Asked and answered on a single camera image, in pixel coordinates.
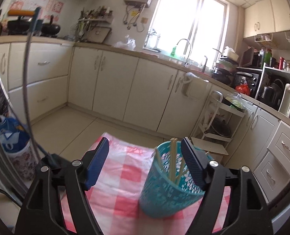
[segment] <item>orange handle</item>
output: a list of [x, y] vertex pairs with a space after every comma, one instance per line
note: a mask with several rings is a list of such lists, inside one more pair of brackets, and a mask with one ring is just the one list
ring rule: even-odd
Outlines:
[[8, 16], [34, 16], [34, 11], [23, 11], [23, 10], [9, 10]]

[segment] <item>window frame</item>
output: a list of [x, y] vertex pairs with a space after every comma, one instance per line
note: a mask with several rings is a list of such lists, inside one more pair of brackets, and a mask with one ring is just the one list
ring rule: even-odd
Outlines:
[[[224, 12], [223, 12], [223, 19], [222, 19], [222, 27], [221, 27], [221, 33], [220, 33], [220, 36], [219, 36], [219, 42], [218, 42], [218, 45], [216, 47], [216, 49], [220, 50], [222, 44], [224, 43], [223, 42], [223, 35], [224, 35], [224, 32], [225, 32], [225, 28], [226, 28], [226, 18], [227, 18], [227, 7], [228, 7], [228, 3], [227, 2], [223, 2], [221, 0], [214, 0], [220, 4], [222, 4], [224, 6]], [[198, 17], [198, 13], [200, 12], [202, 6], [203, 6], [203, 3], [204, 3], [204, 0], [197, 0], [197, 8], [196, 8], [196, 12], [195, 12], [195, 18], [192, 22], [192, 26], [191, 26], [191, 30], [190, 30], [190, 33], [188, 35], [188, 39], [190, 40], [191, 44], [192, 44], [192, 48], [193, 48], [193, 45], [194, 45], [194, 42], [195, 42], [195, 38], [196, 38], [196, 34], [197, 34], [197, 30], [198, 30], [198, 24], [199, 24], [199, 17]], [[151, 20], [151, 23], [149, 25], [149, 29], [152, 29], [152, 25], [153, 23], [155, 22], [155, 19], [156, 19], [156, 16], [157, 16], [157, 13], [158, 13], [158, 8], [161, 4], [161, 0], [158, 0], [158, 3], [156, 5], [156, 8], [155, 8], [155, 11], [154, 11], [154, 14], [153, 14], [153, 17], [152, 17], [152, 20]], [[186, 43], [186, 46], [185, 46], [185, 49], [183, 51], [183, 55], [186, 55], [188, 52], [188, 43]]]

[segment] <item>yellow sticker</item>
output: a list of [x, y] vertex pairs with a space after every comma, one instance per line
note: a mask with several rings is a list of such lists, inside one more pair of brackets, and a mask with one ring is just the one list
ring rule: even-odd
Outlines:
[[132, 11], [132, 12], [131, 12], [131, 16], [132, 16], [132, 17], [136, 16], [137, 14], [138, 14], [138, 11]]

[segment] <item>red plastic bag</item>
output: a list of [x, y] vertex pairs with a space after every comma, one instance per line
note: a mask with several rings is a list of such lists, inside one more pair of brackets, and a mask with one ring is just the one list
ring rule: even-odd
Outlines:
[[239, 93], [245, 94], [247, 96], [251, 95], [251, 91], [250, 91], [247, 84], [242, 84], [242, 85], [236, 86], [235, 90], [238, 91]]

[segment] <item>baseboard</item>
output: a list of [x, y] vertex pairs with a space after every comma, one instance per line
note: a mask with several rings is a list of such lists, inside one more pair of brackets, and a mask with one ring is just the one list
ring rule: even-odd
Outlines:
[[42, 114], [42, 115], [40, 115], [39, 117], [37, 117], [37, 118], [35, 118], [35, 119], [33, 119], [33, 120], [31, 121], [31, 125], [33, 125], [33, 124], [39, 122], [40, 120], [42, 120], [42, 119], [45, 118], [46, 116], [48, 116], [48, 115], [50, 115], [50, 114], [56, 112], [57, 110], [59, 110], [59, 109], [65, 107], [65, 106], [66, 106], [66, 103], [64, 103], [64, 104], [62, 104], [62, 105], [60, 105], [60, 106], [58, 106], [58, 107], [56, 107], [56, 108], [54, 108], [54, 109], [52, 109], [52, 110], [49, 110], [48, 112], [46, 112], [46, 113], [44, 113], [44, 114]]
[[90, 114], [92, 116], [98, 117], [100, 119], [109, 121], [111, 123], [114, 123], [114, 124], [117, 124], [117, 125], [120, 125], [120, 126], [124, 126], [124, 127], [127, 127], [127, 128], [131, 128], [133, 130], [137, 130], [139, 132], [144, 132], [144, 133], [150, 134], [152, 136], [156, 136], [156, 137], [160, 137], [160, 138], [164, 138], [164, 139], [171, 139], [172, 138], [172, 136], [170, 136], [170, 135], [166, 135], [166, 134], [163, 134], [163, 133], [155, 132], [155, 131], [152, 131], [152, 130], [149, 130], [149, 129], [146, 129], [146, 128], [143, 128], [143, 127], [140, 127], [140, 126], [136, 126], [136, 125], [129, 124], [129, 123], [126, 123], [126, 122], [123, 122], [123, 121], [119, 121], [117, 119], [102, 115], [102, 114], [100, 114], [98, 112], [84, 109], [84, 108], [82, 108], [80, 106], [77, 106], [77, 105], [75, 105], [73, 103], [70, 103], [70, 102], [68, 102], [67, 105], [69, 107], [73, 108], [73, 109], [79, 110], [81, 112]]

